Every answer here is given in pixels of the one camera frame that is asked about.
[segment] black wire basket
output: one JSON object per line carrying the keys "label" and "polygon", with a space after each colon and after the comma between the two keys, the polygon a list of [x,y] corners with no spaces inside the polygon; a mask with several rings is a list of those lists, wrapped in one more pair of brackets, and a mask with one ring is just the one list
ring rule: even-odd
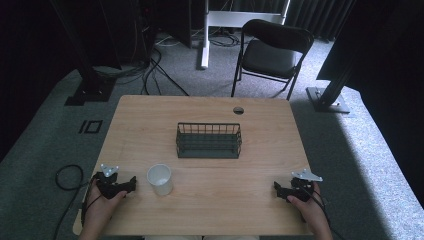
{"label": "black wire basket", "polygon": [[178,123],[179,158],[238,158],[241,150],[238,123]]}

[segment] white desk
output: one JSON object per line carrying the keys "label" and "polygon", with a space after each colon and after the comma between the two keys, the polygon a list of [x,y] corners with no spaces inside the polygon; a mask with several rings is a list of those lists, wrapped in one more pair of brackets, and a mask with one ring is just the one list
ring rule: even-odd
{"label": "white desk", "polygon": [[263,19],[269,22],[284,24],[290,0],[285,1],[281,13],[254,13],[254,12],[225,12],[209,11],[209,0],[205,0],[205,31],[202,53],[202,68],[208,68],[209,63],[209,27],[237,27],[241,28],[251,19]]}

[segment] black curtain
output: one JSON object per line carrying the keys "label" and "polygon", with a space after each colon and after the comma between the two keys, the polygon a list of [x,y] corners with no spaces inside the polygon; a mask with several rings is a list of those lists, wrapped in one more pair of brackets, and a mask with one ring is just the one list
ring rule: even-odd
{"label": "black curtain", "polygon": [[332,82],[343,79],[361,93],[421,205],[423,22],[420,0],[358,0],[318,75]]}

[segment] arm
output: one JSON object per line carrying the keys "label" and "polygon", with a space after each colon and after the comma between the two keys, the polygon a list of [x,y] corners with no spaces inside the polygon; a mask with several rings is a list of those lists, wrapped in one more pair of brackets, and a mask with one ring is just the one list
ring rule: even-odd
{"label": "arm", "polygon": [[[314,182],[314,189],[319,194],[318,184]],[[315,240],[332,240],[330,226],[321,207],[310,198],[307,202],[302,202],[294,196],[288,196],[287,199],[302,213],[303,218],[308,223],[309,229],[315,236]]]}
{"label": "arm", "polygon": [[92,204],[85,214],[84,228],[79,236],[80,240],[94,240],[100,237],[116,207],[127,194],[127,192],[122,191],[109,200],[102,196],[96,181],[92,182],[91,189],[87,193],[90,194],[87,202],[89,205]]}

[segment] cup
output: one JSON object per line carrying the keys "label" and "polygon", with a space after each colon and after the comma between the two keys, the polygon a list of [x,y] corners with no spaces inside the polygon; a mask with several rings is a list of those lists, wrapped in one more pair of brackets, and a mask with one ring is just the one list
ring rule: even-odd
{"label": "cup", "polygon": [[147,180],[159,196],[165,196],[172,191],[171,169],[165,164],[156,164],[147,172]]}

